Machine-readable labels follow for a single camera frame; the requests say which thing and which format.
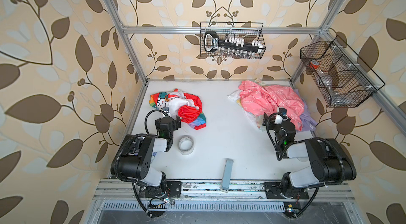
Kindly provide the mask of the red white rainbow cloth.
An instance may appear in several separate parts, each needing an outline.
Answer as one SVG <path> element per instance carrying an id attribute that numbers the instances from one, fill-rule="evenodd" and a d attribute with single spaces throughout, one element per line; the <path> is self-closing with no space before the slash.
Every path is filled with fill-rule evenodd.
<path id="1" fill-rule="evenodd" d="M 194 130 L 206 127 L 207 119 L 203 113 L 203 104 L 198 96 L 174 89 L 170 92 L 158 92 L 150 96 L 149 104 L 171 117 L 180 117 Z"/>

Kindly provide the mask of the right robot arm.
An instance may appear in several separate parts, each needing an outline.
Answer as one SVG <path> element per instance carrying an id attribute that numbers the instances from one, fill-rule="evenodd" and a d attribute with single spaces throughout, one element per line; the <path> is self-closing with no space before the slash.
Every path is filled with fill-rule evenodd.
<path id="1" fill-rule="evenodd" d="M 357 172 L 353 161 L 337 140 L 313 137 L 296 141 L 296 127 L 284 108 L 263 116 L 263 126 L 278 161 L 293 158 L 309 161 L 306 168 L 284 173 L 279 184 L 264 184 L 268 199 L 307 200 L 304 206 L 285 206 L 284 215 L 287 218 L 301 217 L 314 201 L 320 188 L 355 180 Z"/>

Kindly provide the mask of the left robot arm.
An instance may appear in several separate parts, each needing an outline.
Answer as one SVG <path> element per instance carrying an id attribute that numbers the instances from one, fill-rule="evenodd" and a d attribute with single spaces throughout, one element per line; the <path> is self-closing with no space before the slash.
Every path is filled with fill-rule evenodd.
<path id="1" fill-rule="evenodd" d="M 111 175 L 130 183 L 135 198 L 150 218 L 157 217 L 151 208 L 174 204 L 170 198 L 166 174 L 152 167 L 155 153 L 168 152 L 173 146 L 174 132 L 181 128 L 181 118 L 168 111 L 155 109 L 144 119 L 145 133 L 124 137 L 111 165 Z"/>

